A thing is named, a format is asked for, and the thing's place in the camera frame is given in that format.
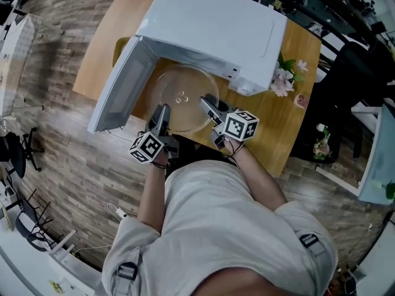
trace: black office chair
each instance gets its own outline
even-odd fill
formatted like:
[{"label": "black office chair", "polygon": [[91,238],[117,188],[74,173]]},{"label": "black office chair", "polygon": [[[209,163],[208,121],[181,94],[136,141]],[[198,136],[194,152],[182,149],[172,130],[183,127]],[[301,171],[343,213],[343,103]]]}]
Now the black office chair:
[{"label": "black office chair", "polygon": [[[324,79],[314,84],[291,156],[318,163],[335,162],[349,120],[353,122],[355,133],[348,136],[354,141],[354,157],[359,156],[362,128],[354,120],[351,107],[369,96],[373,84],[384,84],[384,81],[361,59],[365,53],[366,50],[357,43],[347,43],[340,50]],[[324,138],[324,134],[316,130],[320,123],[326,125],[331,134],[328,145],[332,154],[324,160],[314,159],[313,153],[314,144]]]},{"label": "black office chair", "polygon": [[35,159],[33,158],[33,153],[35,152],[44,152],[44,149],[34,149],[31,146],[33,133],[37,130],[37,128],[32,128],[29,134],[23,135],[23,141],[20,142],[19,136],[15,133],[8,133],[3,139],[0,139],[0,158],[3,160],[0,161],[11,161],[13,169],[7,170],[9,177],[13,172],[17,172],[20,178],[25,176],[26,171],[26,161],[31,161],[34,169],[36,171],[41,171],[41,168],[36,166]]},{"label": "black office chair", "polygon": [[387,83],[395,79],[395,61],[387,47],[380,41],[362,54],[362,60],[375,73],[378,82],[372,87],[364,101],[369,106],[381,106],[383,98],[390,98],[395,102],[395,86]]},{"label": "black office chair", "polygon": [[[8,16],[12,12],[12,4],[5,1],[0,1],[0,25],[3,25]],[[26,13],[22,12],[21,10],[15,9],[14,13],[17,15],[26,15]]]},{"label": "black office chair", "polygon": [[33,127],[30,130],[29,134],[23,134],[23,141],[22,141],[22,145],[25,146],[25,155],[26,155],[26,159],[31,161],[31,164],[33,165],[34,169],[38,172],[41,171],[41,168],[37,168],[36,163],[35,163],[35,159],[33,158],[33,153],[34,152],[39,152],[39,153],[43,153],[44,149],[34,149],[31,146],[31,142],[32,142],[32,138],[33,138],[33,133],[37,131],[36,127]]},{"label": "black office chair", "polygon": [[[15,227],[17,228],[18,232],[20,233],[20,235],[25,238],[28,243],[34,247],[35,249],[37,249],[38,251],[41,252],[45,252],[47,251],[44,247],[40,247],[39,245],[35,244],[35,241],[40,241],[40,242],[46,242],[49,246],[51,246],[54,242],[54,240],[49,240],[46,237],[46,231],[44,229],[44,225],[48,224],[52,221],[52,219],[48,219],[47,218],[43,218],[43,215],[45,213],[45,211],[47,210],[47,208],[49,207],[50,202],[47,203],[46,206],[42,206],[37,200],[38,205],[40,205],[43,208],[43,211],[41,212],[40,215],[37,214],[37,209],[38,207],[33,207],[30,204],[30,199],[34,198],[34,193],[36,192],[36,189],[33,191],[33,193],[31,194],[31,196],[28,198],[28,200],[23,199],[21,206],[21,212],[18,214],[18,217],[15,221]],[[25,225],[21,222],[20,220],[20,215],[24,213],[26,214],[27,217],[29,217],[29,219],[32,220],[32,222],[35,223],[34,227],[31,230],[28,230]]]}]

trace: shirt sleeve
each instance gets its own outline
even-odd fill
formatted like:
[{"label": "shirt sleeve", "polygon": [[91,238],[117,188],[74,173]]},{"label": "shirt sleeve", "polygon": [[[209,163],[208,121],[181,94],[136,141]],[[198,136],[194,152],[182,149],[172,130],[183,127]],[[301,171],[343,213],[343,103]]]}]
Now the shirt sleeve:
[{"label": "shirt sleeve", "polygon": [[112,295],[112,277],[122,263],[137,263],[144,247],[160,236],[155,229],[127,216],[119,225],[112,248],[106,257],[102,271],[102,283],[107,294]]},{"label": "shirt sleeve", "polygon": [[282,216],[293,228],[294,232],[301,238],[303,235],[315,235],[323,247],[322,253],[318,255],[313,249],[307,249],[315,265],[317,295],[323,295],[335,273],[338,264],[338,252],[329,232],[321,223],[307,211],[305,206],[299,202],[288,202],[275,211]]}]

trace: white microwave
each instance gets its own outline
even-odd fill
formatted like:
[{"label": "white microwave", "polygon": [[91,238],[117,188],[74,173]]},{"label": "white microwave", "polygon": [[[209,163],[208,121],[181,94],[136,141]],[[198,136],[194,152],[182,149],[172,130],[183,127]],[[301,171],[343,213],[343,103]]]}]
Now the white microwave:
[{"label": "white microwave", "polygon": [[198,65],[245,96],[266,91],[286,21],[251,0],[154,0],[112,69],[88,131],[127,123],[160,57]]}]

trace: cable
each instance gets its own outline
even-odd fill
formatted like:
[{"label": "cable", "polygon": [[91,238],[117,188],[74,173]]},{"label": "cable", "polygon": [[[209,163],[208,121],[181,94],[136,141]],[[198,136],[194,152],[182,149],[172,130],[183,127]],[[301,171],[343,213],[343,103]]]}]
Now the cable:
[{"label": "cable", "polygon": [[155,161],[152,161],[151,165],[154,165],[155,167],[160,168],[160,169],[167,169],[170,166],[169,162],[166,165],[160,165],[159,163],[156,163]]},{"label": "cable", "polygon": [[[121,221],[121,219],[119,218],[119,216],[116,215],[116,213],[114,213],[114,212],[111,211],[110,206],[114,206],[116,210],[118,210],[118,207],[117,207],[116,205],[114,205],[113,203],[108,203],[108,204],[107,204],[107,209],[109,210],[109,212],[110,212],[111,214],[113,214],[114,217],[115,217],[116,219],[118,219],[119,221]],[[81,251],[81,250],[101,249],[101,248],[107,248],[107,247],[112,247],[112,244],[109,244],[109,245],[102,245],[102,246],[100,246],[100,247],[81,248],[81,249],[78,249],[77,251],[72,252],[72,253],[75,255],[78,251]]]},{"label": "cable", "polygon": [[233,147],[233,144],[232,144],[232,142],[228,139],[228,138],[224,138],[227,142],[229,142],[230,143],[230,146],[232,147],[232,153],[230,154],[230,155],[226,155],[225,156],[225,158],[230,158],[230,157],[232,157],[235,153],[237,153],[241,148],[243,148],[244,147],[244,141],[240,144],[240,146],[239,147],[237,147],[236,148],[236,150],[235,150],[235,148]]},{"label": "cable", "polygon": [[362,240],[363,237],[366,236],[366,233],[368,233],[369,231],[370,231],[370,228],[368,228],[368,230],[367,230],[366,232],[364,232],[364,233],[359,237],[357,243],[356,243],[350,250],[348,250],[348,252],[347,252],[347,254],[346,254],[346,268],[349,267],[348,261],[349,261],[349,256],[350,256],[351,252],[352,252],[353,250],[355,250],[355,248],[359,245],[359,242]]},{"label": "cable", "polygon": [[107,247],[112,247],[112,244],[109,244],[109,245],[102,245],[101,247],[81,248],[81,249],[78,249],[77,251],[75,251],[75,252],[73,252],[73,253],[76,254],[78,251],[81,251],[81,250],[100,249],[100,248],[107,248]]},{"label": "cable", "polygon": [[108,203],[107,204],[107,209],[109,210],[109,212],[111,213],[111,214],[113,214],[114,215],[114,217],[116,218],[116,219],[118,219],[118,221],[121,221],[121,219],[119,219],[119,216],[115,213],[113,213],[112,211],[111,211],[111,209],[110,209],[110,205],[112,205],[112,206],[114,206],[115,207],[115,211],[117,211],[118,210],[118,207],[116,207],[113,203]]}]

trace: power strip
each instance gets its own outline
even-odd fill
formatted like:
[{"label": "power strip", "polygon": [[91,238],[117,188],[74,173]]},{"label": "power strip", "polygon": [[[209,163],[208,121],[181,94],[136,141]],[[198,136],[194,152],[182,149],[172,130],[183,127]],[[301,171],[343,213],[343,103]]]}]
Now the power strip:
[{"label": "power strip", "polygon": [[124,219],[126,216],[128,216],[128,214],[126,214],[122,208],[117,208],[116,214],[121,217],[121,219]]}]

